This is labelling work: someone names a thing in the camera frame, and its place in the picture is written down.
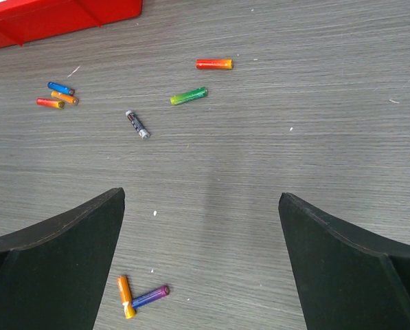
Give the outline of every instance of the red plastic tray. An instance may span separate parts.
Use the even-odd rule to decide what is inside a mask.
[[[0,2],[0,48],[130,19],[143,0],[6,0]]]

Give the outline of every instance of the yellow battery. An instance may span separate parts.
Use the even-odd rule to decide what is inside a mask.
[[[52,95],[53,98],[57,98],[59,100],[66,101],[67,103],[70,103],[71,105],[77,105],[78,102],[79,102],[79,99],[76,98],[75,96],[66,95],[66,94],[60,93],[58,91],[51,92],[51,95]]]
[[[132,318],[135,316],[136,311],[131,307],[131,291],[128,286],[128,280],[126,275],[122,275],[116,280],[119,287],[119,294],[121,295],[122,306],[124,306],[125,318]]]

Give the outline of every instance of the blue battery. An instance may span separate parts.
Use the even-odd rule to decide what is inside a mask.
[[[156,290],[144,294],[143,296],[134,298],[131,301],[131,307],[138,309],[142,306],[152,303],[155,300],[166,297],[168,294],[170,294],[170,288],[167,285],[164,285]]]
[[[63,94],[67,94],[70,96],[73,96],[75,94],[75,89],[72,89],[64,85],[57,84],[56,82],[53,82],[53,81],[49,81],[47,83],[47,87],[50,89],[53,89],[54,91],[57,91],[58,93],[63,93]]]

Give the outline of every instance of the aaa battery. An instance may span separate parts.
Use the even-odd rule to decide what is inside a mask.
[[[156,290],[144,294],[143,296],[133,299],[132,306],[134,309],[138,309],[144,305],[152,303],[155,300],[166,297],[168,294],[170,294],[170,288],[167,285],[164,285]]]
[[[131,110],[128,110],[125,115],[127,116],[128,120],[131,121],[131,124],[141,138],[147,139],[150,137],[149,132],[144,128],[139,119],[137,119],[136,115]]]
[[[172,96],[171,104],[180,105],[188,101],[196,100],[197,98],[204,98],[206,95],[207,95],[206,87],[201,87],[199,89],[195,89],[194,91],[188,91],[183,94]]]
[[[121,296],[122,306],[124,306],[125,318],[132,318],[135,316],[136,311],[132,307],[132,298],[130,287],[128,286],[127,276],[122,275],[117,278],[117,287],[119,288],[119,294]]]
[[[234,68],[234,61],[231,59],[214,59],[214,60],[197,60],[197,69],[223,69],[232,70]]]
[[[77,97],[70,96],[70,95],[67,95],[67,94],[63,94],[63,93],[60,93],[58,91],[52,91],[51,96],[53,98],[57,98],[59,100],[66,101],[67,103],[70,103],[71,105],[77,105],[78,102],[79,102],[79,99]]]
[[[47,87],[50,89],[53,89],[54,91],[57,91],[59,93],[67,94],[67,95],[74,95],[75,94],[75,89],[72,89],[68,86],[60,85],[56,82],[49,81],[47,83]]]
[[[65,103],[63,101],[48,100],[47,98],[37,98],[37,104],[43,105],[44,107],[52,107],[57,109],[62,109],[65,107]]]

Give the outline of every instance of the gray floor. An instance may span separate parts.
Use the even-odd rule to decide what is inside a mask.
[[[207,57],[236,68],[194,68]],[[50,80],[80,105],[36,106]],[[116,186],[95,329],[304,329],[281,192],[410,244],[410,1],[145,0],[138,19],[0,49],[0,235]],[[172,294],[127,321],[124,273],[135,295]]]

